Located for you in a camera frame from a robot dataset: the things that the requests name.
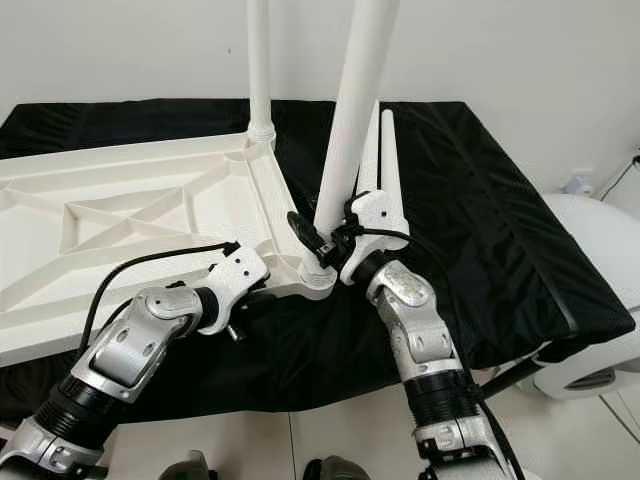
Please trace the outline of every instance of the white wall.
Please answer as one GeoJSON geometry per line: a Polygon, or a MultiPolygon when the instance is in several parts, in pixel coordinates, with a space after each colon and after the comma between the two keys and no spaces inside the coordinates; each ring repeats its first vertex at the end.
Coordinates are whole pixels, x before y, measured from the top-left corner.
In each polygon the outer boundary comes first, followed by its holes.
{"type": "MultiPolygon", "coordinates": [[[[277,98],[335,98],[352,1],[272,0],[277,98]]],[[[247,96],[242,0],[0,1],[16,102],[247,96]]],[[[402,0],[382,98],[465,100],[541,189],[640,145],[637,0],[402,0]]]]}

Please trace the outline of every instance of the white pole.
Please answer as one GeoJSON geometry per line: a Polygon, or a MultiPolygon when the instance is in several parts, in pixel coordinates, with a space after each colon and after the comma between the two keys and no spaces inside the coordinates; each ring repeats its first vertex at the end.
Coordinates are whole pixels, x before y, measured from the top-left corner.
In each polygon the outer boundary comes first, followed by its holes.
{"type": "Polygon", "coordinates": [[[398,5],[399,0],[356,0],[314,219],[327,237],[353,192],[398,5]]]}
{"type": "Polygon", "coordinates": [[[357,193],[372,192],[378,189],[378,139],[380,130],[380,102],[373,105],[371,122],[367,130],[367,139],[362,150],[360,170],[358,170],[357,193]]]}
{"type": "MultiPolygon", "coordinates": [[[[380,183],[382,190],[387,192],[391,201],[391,218],[394,219],[393,229],[402,233],[409,233],[409,224],[404,218],[402,205],[402,186],[400,184],[400,170],[398,165],[398,149],[396,145],[396,128],[393,121],[393,112],[382,112],[382,130],[380,139],[380,183]]],[[[393,250],[399,250],[406,246],[405,241],[391,242],[393,250]]]]}
{"type": "Polygon", "coordinates": [[[269,0],[247,1],[249,30],[249,88],[251,120],[247,134],[253,142],[272,142],[269,71],[269,0]]]}

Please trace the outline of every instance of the white floor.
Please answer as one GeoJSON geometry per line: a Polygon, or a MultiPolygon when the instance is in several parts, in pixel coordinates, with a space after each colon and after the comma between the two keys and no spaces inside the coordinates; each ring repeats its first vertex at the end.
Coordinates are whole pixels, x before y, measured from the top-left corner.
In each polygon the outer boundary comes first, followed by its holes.
{"type": "MultiPolygon", "coordinates": [[[[640,387],[607,401],[640,432],[640,387]]],[[[490,406],[522,465],[544,480],[640,478],[640,446],[599,398],[551,402],[512,388],[490,406]]],[[[412,428],[399,386],[302,413],[127,425],[117,432],[108,478],[155,480],[198,449],[221,480],[300,480],[309,460],[335,454],[374,480],[409,480],[420,469],[412,428]]]]}

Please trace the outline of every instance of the black fabric cover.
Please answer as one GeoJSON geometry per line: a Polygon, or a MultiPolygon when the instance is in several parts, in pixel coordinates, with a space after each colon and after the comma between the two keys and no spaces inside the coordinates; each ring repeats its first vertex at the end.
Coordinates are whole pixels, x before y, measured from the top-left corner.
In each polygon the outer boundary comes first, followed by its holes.
{"type": "MultiPolygon", "coordinates": [[[[413,247],[401,257],[433,283],[440,313],[471,367],[524,356],[546,341],[552,341],[547,357],[560,360],[633,329],[610,287],[464,103],[383,107],[395,113],[412,235],[446,252],[441,262],[448,280],[413,247]]],[[[273,102],[276,156],[309,218],[333,108],[331,102],[273,102]]],[[[0,158],[241,132],[247,122],[246,100],[21,105],[0,129],[0,158]]],[[[302,410],[398,381],[385,328],[353,289],[338,285],[321,302],[265,302],[237,321],[249,334],[243,343],[227,335],[174,343],[129,420],[302,410]]],[[[23,394],[31,381],[28,373],[20,376],[23,368],[29,372],[33,364],[10,367],[10,377],[0,370],[0,417],[28,415],[29,399],[39,396],[23,394]],[[22,411],[15,408],[20,401],[22,411]]],[[[42,391],[60,373],[47,371],[49,377],[39,379],[42,391]]]]}

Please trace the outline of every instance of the black cloth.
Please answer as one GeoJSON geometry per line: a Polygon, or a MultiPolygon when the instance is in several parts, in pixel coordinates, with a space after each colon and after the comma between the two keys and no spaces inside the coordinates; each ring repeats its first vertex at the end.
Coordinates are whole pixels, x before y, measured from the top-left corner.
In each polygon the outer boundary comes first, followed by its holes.
{"type": "MultiPolygon", "coordinates": [[[[276,157],[299,211],[312,218],[334,104],[272,108],[276,157]]],[[[438,261],[415,247],[400,256],[434,285],[471,367],[547,341],[548,358],[561,360],[633,329],[606,281],[464,103],[383,108],[395,114],[411,233],[445,252],[438,261]]],[[[247,122],[246,100],[21,105],[0,129],[0,158],[241,132],[247,122]]],[[[267,301],[242,316],[236,321],[248,339],[240,344],[227,335],[175,342],[129,420],[303,410],[398,381],[385,328],[353,289],[338,285],[321,302],[267,301]]],[[[15,397],[6,383],[0,417],[5,398],[15,397]]],[[[31,408],[27,402],[23,413],[31,408]]]]}

